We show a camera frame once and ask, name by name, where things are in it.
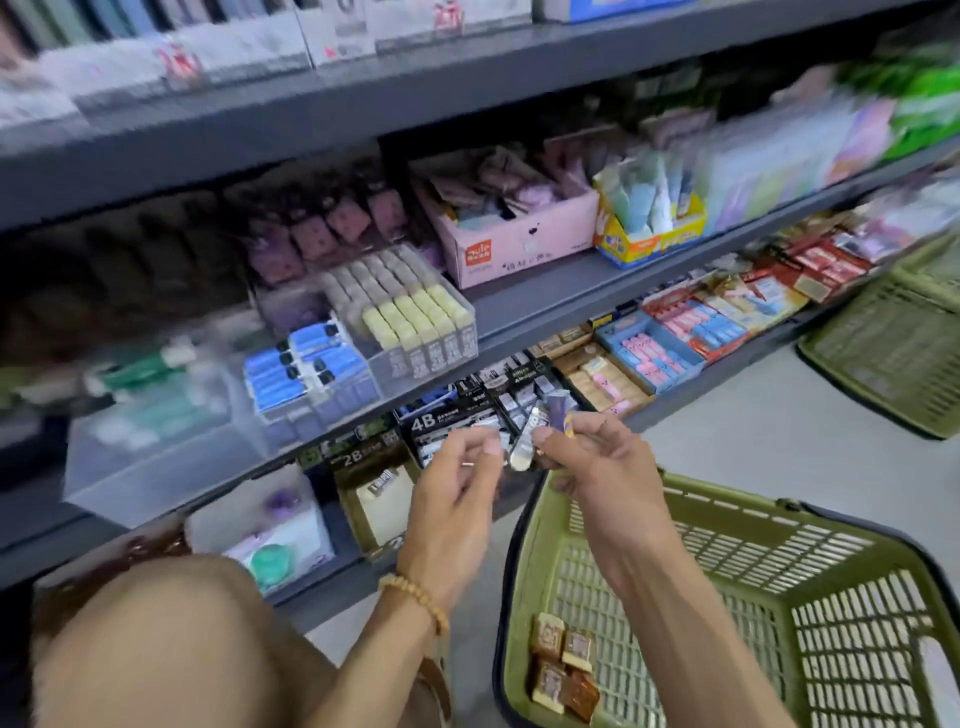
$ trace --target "leg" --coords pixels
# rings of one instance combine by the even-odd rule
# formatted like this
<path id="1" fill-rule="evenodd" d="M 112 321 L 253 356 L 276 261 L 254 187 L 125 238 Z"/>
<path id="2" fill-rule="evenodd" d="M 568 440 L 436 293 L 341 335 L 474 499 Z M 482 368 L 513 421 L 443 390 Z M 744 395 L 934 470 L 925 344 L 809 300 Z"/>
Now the leg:
<path id="1" fill-rule="evenodd" d="M 164 559 L 106 585 L 46 650 L 36 725 L 297 726 L 335 680 L 336 667 L 276 618 L 239 565 Z M 436 724 L 435 708 L 423 722 L 425 705 L 415 691 L 412 725 Z"/>

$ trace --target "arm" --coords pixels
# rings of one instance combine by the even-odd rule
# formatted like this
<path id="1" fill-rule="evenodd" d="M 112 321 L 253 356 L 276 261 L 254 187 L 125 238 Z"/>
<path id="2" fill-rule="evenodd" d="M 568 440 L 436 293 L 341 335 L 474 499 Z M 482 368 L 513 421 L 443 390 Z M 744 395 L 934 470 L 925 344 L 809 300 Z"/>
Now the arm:
<path id="1" fill-rule="evenodd" d="M 396 572 L 426 590 L 445 614 L 480 569 L 502 470 L 496 430 L 454 430 L 414 489 Z M 415 599 L 396 589 L 383 592 L 310 728 L 396 726 L 436 628 Z"/>
<path id="2" fill-rule="evenodd" d="M 534 432 L 584 514 L 590 550 L 623 603 L 675 728 L 792 728 L 733 620 L 677 534 L 650 448 L 616 418 L 579 413 L 573 439 Z"/>

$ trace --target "pink cardboard box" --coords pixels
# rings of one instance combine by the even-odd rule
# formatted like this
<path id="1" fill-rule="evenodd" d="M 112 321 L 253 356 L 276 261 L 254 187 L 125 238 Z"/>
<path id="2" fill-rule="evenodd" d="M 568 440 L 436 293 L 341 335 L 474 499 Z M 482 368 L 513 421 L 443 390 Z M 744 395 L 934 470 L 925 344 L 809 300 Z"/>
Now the pink cardboard box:
<path id="1" fill-rule="evenodd" d="M 498 279 L 541 263 L 590 248 L 593 242 L 599 195 L 565 172 L 554 180 L 568 199 L 550 207 L 505 220 L 481 231 L 463 230 L 423 188 L 416 176 L 457 176 L 475 166 L 492 149 L 461 150 L 410 162 L 413 187 L 444 246 L 446 270 L 459 288 Z M 511 152 L 502 150 L 508 155 Z M 531 176 L 546 179 L 519 159 Z"/>

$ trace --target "left hand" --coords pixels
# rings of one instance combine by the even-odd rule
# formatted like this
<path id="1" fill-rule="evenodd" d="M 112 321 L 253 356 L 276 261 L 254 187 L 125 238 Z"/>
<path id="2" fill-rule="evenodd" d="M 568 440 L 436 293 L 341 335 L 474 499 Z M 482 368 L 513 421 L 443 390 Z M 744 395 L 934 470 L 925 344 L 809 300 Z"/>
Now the left hand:
<path id="1" fill-rule="evenodd" d="M 502 471 L 497 430 L 454 429 L 414 488 L 396 572 L 426 590 L 447 614 L 487 552 Z"/>

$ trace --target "teal round item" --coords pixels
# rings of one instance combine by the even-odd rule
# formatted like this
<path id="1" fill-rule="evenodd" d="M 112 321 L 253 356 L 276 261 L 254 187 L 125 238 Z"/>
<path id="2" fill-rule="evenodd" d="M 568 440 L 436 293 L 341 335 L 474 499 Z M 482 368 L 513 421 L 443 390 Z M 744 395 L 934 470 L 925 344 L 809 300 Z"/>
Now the teal round item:
<path id="1" fill-rule="evenodd" d="M 294 570 L 294 550 L 281 544 L 258 548 L 250 560 L 250 571 L 261 589 L 282 584 Z"/>

